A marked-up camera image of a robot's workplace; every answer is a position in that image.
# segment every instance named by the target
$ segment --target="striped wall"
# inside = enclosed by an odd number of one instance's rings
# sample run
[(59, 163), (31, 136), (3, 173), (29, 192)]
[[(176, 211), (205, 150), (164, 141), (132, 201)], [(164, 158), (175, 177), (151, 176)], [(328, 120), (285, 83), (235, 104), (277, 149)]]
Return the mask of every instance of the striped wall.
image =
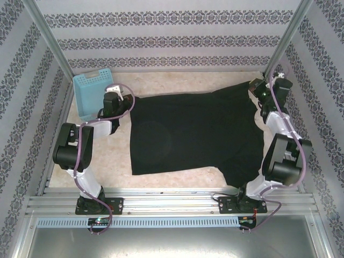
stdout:
[(288, 109), (313, 143), (305, 180), (335, 257), (344, 257), (344, 1), (314, 1), (285, 50), (294, 85)]
[(76, 74), (264, 71), (300, 0), (37, 0)]
[(69, 81), (20, 0), (0, 1), (0, 257), (37, 193)]

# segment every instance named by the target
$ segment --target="vertical metal pole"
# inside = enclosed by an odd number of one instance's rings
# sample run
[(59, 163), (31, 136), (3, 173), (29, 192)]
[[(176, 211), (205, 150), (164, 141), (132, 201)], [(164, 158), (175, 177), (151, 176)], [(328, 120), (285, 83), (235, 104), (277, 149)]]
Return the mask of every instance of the vertical metal pole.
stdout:
[(302, 19), (308, 12), (312, 3), (313, 0), (301, 0), (298, 8), (296, 9), (293, 17), (291, 18), (291, 21), (289, 22), (288, 27), (286, 28), (281, 40), (279, 41), (275, 52), (271, 56), (267, 68), (264, 71), (266, 80), (268, 80), (268, 76), (271, 69), (273, 68), (273, 65), (282, 58), (284, 51), (286, 50), (288, 44), (293, 38), (298, 26), (300, 25)]
[(55, 39), (53, 32), (49, 28), (49, 25), (45, 21), (44, 16), (40, 12), (35, 0), (23, 0), (23, 3), (25, 8), (28, 10), (31, 18), (35, 22), (37, 28), (40, 30), (43, 38), (47, 42), (48, 47), (51, 49), (52, 53), (57, 59), (64, 74), (68, 77), (68, 80), (71, 81), (74, 76), (73, 71), (68, 63), (68, 60), (63, 54), (58, 41)]

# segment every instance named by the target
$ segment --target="patterned wallpaper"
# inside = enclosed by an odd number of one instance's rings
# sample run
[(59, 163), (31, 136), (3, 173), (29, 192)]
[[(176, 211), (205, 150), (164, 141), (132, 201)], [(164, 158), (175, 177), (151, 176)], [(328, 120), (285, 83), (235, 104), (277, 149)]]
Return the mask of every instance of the patterned wallpaper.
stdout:
[(300, 0), (37, 0), (76, 74), (264, 71)]
[(20, 0), (1, 0), (0, 257), (37, 193), (69, 81)]
[(335, 257), (344, 257), (344, 1), (314, 1), (283, 61), (294, 83), (288, 109), (313, 152), (305, 179)]

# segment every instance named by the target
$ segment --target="beige floor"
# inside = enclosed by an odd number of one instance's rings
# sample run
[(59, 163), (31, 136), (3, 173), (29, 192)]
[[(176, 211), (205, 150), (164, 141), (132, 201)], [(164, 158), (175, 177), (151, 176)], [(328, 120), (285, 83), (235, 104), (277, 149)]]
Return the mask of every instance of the beige floor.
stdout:
[[(177, 92), (210, 92), (244, 81), (260, 78), (259, 72), (237, 73), (114, 73), (115, 82), (131, 87), (136, 96), (151, 96)], [(264, 130), (266, 153), (272, 136), (257, 111), (255, 121)], [(73, 101), (68, 122), (80, 124)], [(154, 175), (133, 176), (130, 162), (130, 117), (120, 120), (116, 133), (94, 140), (91, 166), (98, 182), (104, 187), (225, 187), (222, 173), (214, 167), (199, 168)], [(49, 187), (75, 187), (73, 179), (59, 166), (54, 167)]]

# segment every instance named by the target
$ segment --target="t-shirt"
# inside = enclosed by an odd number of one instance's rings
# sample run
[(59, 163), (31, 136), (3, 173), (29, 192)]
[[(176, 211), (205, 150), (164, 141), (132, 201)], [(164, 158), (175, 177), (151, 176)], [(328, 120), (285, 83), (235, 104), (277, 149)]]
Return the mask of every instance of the t-shirt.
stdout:
[(204, 94), (136, 98), (131, 111), (133, 175), (213, 166), (241, 187), (258, 176), (263, 131), (249, 82)]

